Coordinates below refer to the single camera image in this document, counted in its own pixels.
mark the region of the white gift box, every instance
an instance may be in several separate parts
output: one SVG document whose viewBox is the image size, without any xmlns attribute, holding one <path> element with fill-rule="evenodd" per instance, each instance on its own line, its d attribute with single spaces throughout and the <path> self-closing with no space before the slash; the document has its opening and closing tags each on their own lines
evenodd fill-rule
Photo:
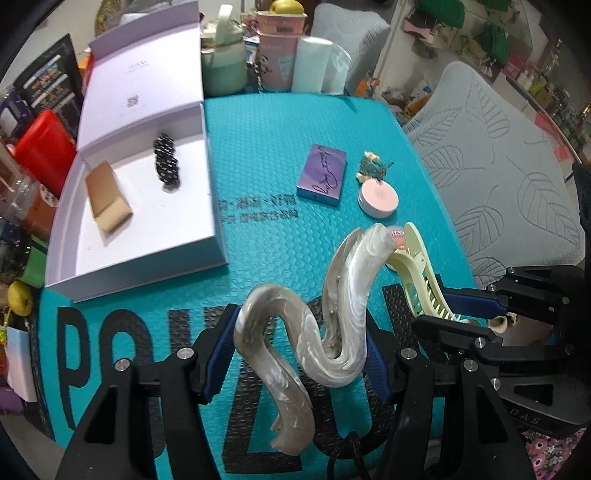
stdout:
<svg viewBox="0 0 591 480">
<path fill-rule="evenodd" d="M 99 58 L 46 269 L 46 286 L 74 301 L 228 262 L 207 148 L 195 18 L 197 2 L 190 2 L 96 40 Z M 153 142 L 161 133 L 175 141 L 180 186 L 173 190 L 155 170 Z M 133 211 L 111 234 L 93 220 L 84 182 L 104 160 Z"/>
</svg>

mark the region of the teal foam mat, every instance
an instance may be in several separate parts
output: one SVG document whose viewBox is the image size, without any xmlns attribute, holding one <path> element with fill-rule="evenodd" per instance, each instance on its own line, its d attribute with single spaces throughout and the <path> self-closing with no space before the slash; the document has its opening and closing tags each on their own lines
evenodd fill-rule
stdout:
<svg viewBox="0 0 591 480">
<path fill-rule="evenodd" d="M 139 361 L 164 359 L 183 342 L 192 343 L 206 321 L 215 321 L 220 312 L 217 307 L 242 303 L 258 283 L 283 284 L 305 301 L 318 297 L 325 270 L 341 240 L 356 227 L 366 229 L 373 223 L 357 204 L 355 173 L 365 150 L 394 163 L 386 180 L 397 190 L 400 206 L 383 223 L 414 222 L 445 285 L 475 286 L 435 188 L 398 124 L 380 103 L 315 95 L 241 95 L 207 100 L 206 118 L 230 264 L 76 304 L 82 330 L 64 327 L 64 319 L 75 315 L 59 309 L 72 306 L 67 299 L 50 291 L 43 293 L 41 373 L 53 431 L 62 446 L 72 436 L 64 397 L 71 399 L 72 421 L 77 423 L 100 384 L 101 364 L 107 368 L 111 359 L 123 356 L 137 355 Z M 296 182 L 314 143 L 347 152 L 338 207 L 296 197 Z M 398 277 L 383 268 L 369 298 L 368 308 L 382 328 L 391 329 L 381 287 L 397 282 Z M 127 333 L 116 333 L 121 326 Z M 63 374 L 60 379 L 59 345 L 56 348 L 56 331 L 60 330 L 64 330 L 66 367 L 79 369 L 77 387 L 64 387 Z M 273 345 L 295 365 L 281 322 L 275 325 Z M 367 435 L 369 443 L 377 443 L 380 437 L 369 437 L 387 430 L 389 416 L 384 411 L 388 409 L 384 410 L 368 385 L 361 377 L 338 390 L 315 385 L 314 395 L 328 402 L 325 413 L 329 419 L 317 428 L 315 443 L 299 458 L 270 453 L 269 441 L 275 434 L 269 428 L 277 409 L 236 353 L 222 392 L 202 408 L 222 478 L 254 480 L 269 474 L 285 480 L 303 475 L 309 480 L 325 478 L 328 456 L 322 449 L 334 444 L 338 435 L 345 437 L 356 430 L 360 436 Z M 372 417 L 376 425 L 370 431 Z M 433 432 L 440 431 L 438 401 Z M 159 478 L 169 479 L 164 439 L 154 441 Z M 380 452 L 377 448 L 367 455 L 367 463 L 375 463 Z M 337 463 L 337 478 L 348 478 L 354 471 L 352 461 Z"/>
</svg>

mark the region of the white tissue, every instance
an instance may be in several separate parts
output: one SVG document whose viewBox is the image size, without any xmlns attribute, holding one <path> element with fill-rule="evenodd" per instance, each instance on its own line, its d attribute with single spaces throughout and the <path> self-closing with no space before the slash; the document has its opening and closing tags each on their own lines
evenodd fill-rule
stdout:
<svg viewBox="0 0 591 480">
<path fill-rule="evenodd" d="M 330 51 L 326 73 L 324 74 L 322 93 L 343 95 L 350 65 L 351 55 L 334 43 Z"/>
<path fill-rule="evenodd" d="M 295 54 L 291 91 L 320 93 L 333 43 L 318 37 L 301 37 Z"/>
</svg>

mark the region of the orange item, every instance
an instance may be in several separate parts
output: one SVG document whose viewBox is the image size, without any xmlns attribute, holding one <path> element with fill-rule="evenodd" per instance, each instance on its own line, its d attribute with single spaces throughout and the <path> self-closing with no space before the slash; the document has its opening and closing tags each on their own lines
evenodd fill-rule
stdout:
<svg viewBox="0 0 591 480">
<path fill-rule="evenodd" d="M 409 103 L 402 114 L 410 120 L 418 113 L 421 108 L 425 106 L 425 104 L 431 98 L 431 95 L 433 95 L 433 92 L 426 94 L 424 97 L 419 98 L 419 100 L 415 100 L 413 103 Z"/>
<path fill-rule="evenodd" d="M 374 90 L 378 87 L 378 85 L 378 79 L 371 78 L 361 80 L 357 85 L 357 88 L 355 89 L 355 93 L 353 94 L 353 96 L 359 98 L 371 98 L 371 96 L 368 96 L 368 92 L 372 92 L 373 94 Z"/>
</svg>

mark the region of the pink fabric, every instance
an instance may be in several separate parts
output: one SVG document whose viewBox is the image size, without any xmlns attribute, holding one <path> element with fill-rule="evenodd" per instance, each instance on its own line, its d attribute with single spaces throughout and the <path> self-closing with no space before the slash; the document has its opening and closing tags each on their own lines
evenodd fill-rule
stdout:
<svg viewBox="0 0 591 480">
<path fill-rule="evenodd" d="M 556 475 L 563 462 L 573 453 L 583 433 L 585 429 L 580 429 L 568 438 L 557 440 L 530 430 L 524 432 L 525 448 L 534 467 L 535 477 L 538 480 L 550 480 Z"/>
<path fill-rule="evenodd" d="M 569 146 L 564 142 L 558 133 L 558 128 L 550 121 L 546 113 L 537 112 L 535 114 L 534 123 L 548 134 L 548 137 L 550 138 L 550 144 L 552 145 L 552 150 L 556 156 L 556 160 L 574 160 Z"/>
</svg>

